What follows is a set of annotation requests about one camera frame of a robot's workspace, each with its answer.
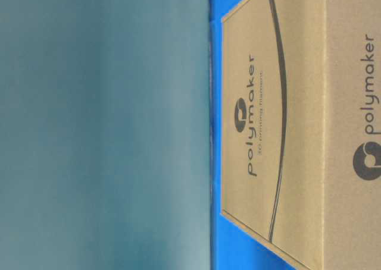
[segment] box side panel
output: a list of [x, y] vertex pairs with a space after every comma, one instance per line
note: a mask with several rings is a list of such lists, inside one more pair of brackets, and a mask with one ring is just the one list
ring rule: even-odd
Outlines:
[[380, 1], [326, 3], [326, 270], [381, 265]]

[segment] blue mat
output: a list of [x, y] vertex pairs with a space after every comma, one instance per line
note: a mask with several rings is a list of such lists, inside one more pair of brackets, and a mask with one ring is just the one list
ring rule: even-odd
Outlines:
[[281, 258], [257, 243], [223, 218], [221, 205], [221, 17], [240, 0], [210, 0], [213, 62], [213, 245], [212, 264], [216, 270], [293, 269]]

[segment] cardboard box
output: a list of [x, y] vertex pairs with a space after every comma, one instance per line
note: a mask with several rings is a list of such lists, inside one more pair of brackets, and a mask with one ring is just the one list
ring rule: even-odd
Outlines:
[[380, 3], [222, 19], [221, 211], [297, 269], [381, 269]]

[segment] polymaker box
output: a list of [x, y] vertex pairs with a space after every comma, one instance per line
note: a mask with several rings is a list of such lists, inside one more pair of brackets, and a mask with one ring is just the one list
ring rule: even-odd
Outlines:
[[379, 2], [222, 19], [221, 212], [297, 269], [380, 269]]

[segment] brown cardboard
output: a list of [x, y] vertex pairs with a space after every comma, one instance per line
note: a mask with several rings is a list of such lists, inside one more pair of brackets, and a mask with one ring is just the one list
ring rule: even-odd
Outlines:
[[381, 269], [379, 0], [222, 22], [222, 214], [297, 269]]

